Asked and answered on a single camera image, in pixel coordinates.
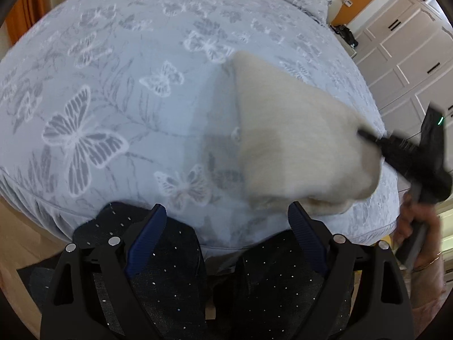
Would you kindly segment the person right hand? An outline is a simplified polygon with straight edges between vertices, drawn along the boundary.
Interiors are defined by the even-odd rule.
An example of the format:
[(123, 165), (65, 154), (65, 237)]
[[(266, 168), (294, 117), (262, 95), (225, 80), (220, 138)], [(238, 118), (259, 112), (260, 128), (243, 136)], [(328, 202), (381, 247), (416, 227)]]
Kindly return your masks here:
[(434, 205), (415, 203), (412, 201), (411, 194), (406, 192), (403, 196), (396, 230), (393, 235), (393, 240), (397, 245), (401, 246), (404, 240), (412, 235), (411, 222), (413, 220), (427, 225), (425, 241), (413, 265), (413, 269), (419, 271), (427, 268), (440, 257), (441, 220)]

